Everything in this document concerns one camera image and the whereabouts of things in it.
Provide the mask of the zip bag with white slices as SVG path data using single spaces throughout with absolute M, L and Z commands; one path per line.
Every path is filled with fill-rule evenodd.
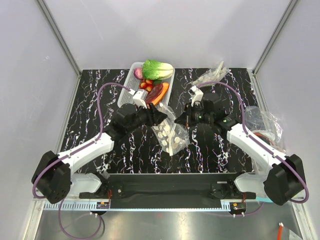
M 152 130 L 162 150 L 173 156 L 190 144 L 189 133 L 184 126 L 175 123 L 176 115 L 170 106 L 160 102 L 157 109 L 167 118 L 153 126 Z

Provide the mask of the green lettuce head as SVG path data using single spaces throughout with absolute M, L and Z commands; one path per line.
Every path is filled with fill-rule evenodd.
M 173 75 L 174 67 L 169 63 L 146 60 L 142 65 L 143 77 L 147 80 L 165 80 Z

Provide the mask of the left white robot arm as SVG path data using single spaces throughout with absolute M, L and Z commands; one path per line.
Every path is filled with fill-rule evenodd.
M 147 107 L 124 104 L 97 136 L 70 150 L 43 154 L 31 179 L 33 196 L 46 199 L 51 204 L 59 203 L 67 196 L 81 199 L 106 197 L 109 190 L 106 176 L 95 171 L 77 174 L 77 170 L 111 152 L 124 137 L 139 127 L 157 126 L 167 117 L 153 104 Z

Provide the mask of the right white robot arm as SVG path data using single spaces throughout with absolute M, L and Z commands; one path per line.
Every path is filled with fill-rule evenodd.
M 230 197 L 236 199 L 244 193 L 255 193 L 279 206 L 288 201 L 302 204 L 309 199 L 301 158 L 296 154 L 288 156 L 264 142 L 234 115 L 226 114 L 221 104 L 210 100 L 187 103 L 175 123 L 185 127 L 209 125 L 256 164 L 254 172 L 241 173 L 227 185 Z

